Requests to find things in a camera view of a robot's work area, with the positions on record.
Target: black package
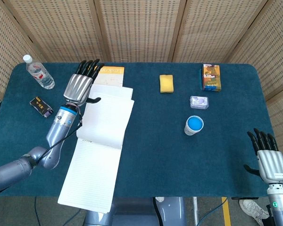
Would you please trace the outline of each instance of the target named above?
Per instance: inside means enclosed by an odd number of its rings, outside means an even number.
[[[52,108],[39,97],[35,97],[30,104],[45,118],[53,113]]]

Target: person's foot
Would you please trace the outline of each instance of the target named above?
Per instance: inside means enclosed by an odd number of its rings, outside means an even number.
[[[269,217],[268,212],[259,207],[253,200],[239,200],[239,205],[243,212],[253,217],[260,226],[263,226],[262,219],[267,219]]]

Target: yellow sponge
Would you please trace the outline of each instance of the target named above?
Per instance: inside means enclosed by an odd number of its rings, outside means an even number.
[[[161,74],[159,76],[160,82],[160,92],[161,93],[173,93],[173,75],[171,74]]]

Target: table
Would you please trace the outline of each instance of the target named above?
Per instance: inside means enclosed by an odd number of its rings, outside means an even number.
[[[10,77],[0,109],[0,165],[13,161],[35,146],[48,147],[46,134],[64,89],[78,63],[45,63],[56,86],[43,89],[17,65]],[[244,196],[266,195],[267,186],[245,171],[258,168],[246,134],[254,127],[273,133],[255,68],[220,64],[222,91],[202,91],[202,64],[107,63],[125,67],[125,87],[135,101],[126,129],[115,196]],[[174,93],[159,92],[159,75],[172,74]],[[209,108],[191,109],[190,96],[207,96]],[[40,96],[54,110],[43,118],[29,105]],[[203,130],[187,136],[186,119],[198,115]],[[58,196],[69,167],[76,137],[66,140],[59,165],[36,168],[32,175],[2,195]]]

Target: plastic bottle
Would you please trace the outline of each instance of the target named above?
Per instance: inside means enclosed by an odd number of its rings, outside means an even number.
[[[55,81],[40,62],[33,61],[30,55],[25,55],[23,60],[26,62],[27,71],[37,80],[37,82],[46,89],[52,89]]]

